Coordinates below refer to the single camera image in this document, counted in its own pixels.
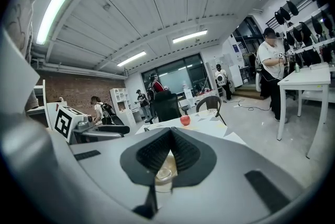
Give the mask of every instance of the headphones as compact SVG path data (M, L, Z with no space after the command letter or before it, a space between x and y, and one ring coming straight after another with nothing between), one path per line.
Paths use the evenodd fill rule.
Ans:
M153 81L153 79L154 79L156 76L158 76L156 73L151 73L150 76L149 76L149 79L150 79L151 81Z

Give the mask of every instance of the cable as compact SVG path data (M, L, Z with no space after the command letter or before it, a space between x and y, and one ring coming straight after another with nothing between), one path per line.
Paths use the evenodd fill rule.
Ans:
M271 79L271 80L267 80L266 78L265 78L265 76L263 76L263 78L267 81L267 82L271 82L271 81L274 81L274 80L276 80L276 79L278 79L279 80L279 74L281 73L281 59L279 58L278 59L278 66L279 66L279 72L278 72L278 76L277 76L277 78L273 78L273 79Z
M269 107L268 109L262 109L262 108L259 108L259 107L245 107L245 106L240 105L240 102L242 102L242 101L245 101L245 99L240 99L239 101L230 101L230 102L227 102L227 101L224 100L223 103L237 103L239 105L239 107L246 108L246 109L248 109L248 111L253 111L254 109L260 109L260 110L263 110L263 111L268 111L271 108L271 107Z

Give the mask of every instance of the man in white t-shirt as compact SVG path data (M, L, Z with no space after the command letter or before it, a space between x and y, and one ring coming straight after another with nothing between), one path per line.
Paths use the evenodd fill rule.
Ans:
M231 100L231 91L230 91L230 88L229 88L228 74L227 74L227 72L225 70L221 69L221 65L220 64L216 65L216 69L217 69L217 71L215 72L215 79L217 78L217 76L219 74L222 74L224 76L226 84L224 86L222 86L222 87L226 91L227 100Z
M277 121L281 118L281 94L278 82L284 76L284 47L276 42L276 33L272 28L264 31L265 41L258 48L258 57L263 64L263 77L269 82L271 106Z

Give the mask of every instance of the fluorescent light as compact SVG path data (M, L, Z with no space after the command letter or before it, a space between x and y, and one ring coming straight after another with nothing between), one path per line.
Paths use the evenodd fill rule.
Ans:
M62 7L65 0L51 0L49 6L43 16L43 20L38 30L36 43L44 44L46 42L50 27L59 9Z
M133 57L131 57L131 58L128 58L127 60L125 60L124 62L121 62L120 64L117 64L119 67L121 67L121 66L123 66L123 65L125 65L125 64L127 64L127 63L129 63L130 61L133 61L133 60L135 60L135 59L137 59L137 58L140 58L141 56L143 56L143 55L145 55L146 53L143 51L143 52L141 52L141 53L139 53L139 54L136 54L136 55L134 55Z
M177 43L177 42L181 42L181 41L184 41L184 40L187 40L187 39L190 39L190 38L198 37L200 35L205 35L206 33L207 33L207 30L204 30L204 31L196 32L194 34L190 34L190 35L186 35L186 36L174 39L172 41L173 41L173 43Z

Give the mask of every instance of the ceiling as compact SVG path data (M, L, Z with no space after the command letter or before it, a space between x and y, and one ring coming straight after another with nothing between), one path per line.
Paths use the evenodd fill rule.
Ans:
M33 34L50 0L36 0ZM122 74L154 66L222 43L260 0L67 0L44 46L33 52L49 63ZM207 34L173 44L201 30ZM117 64L142 51L123 67Z

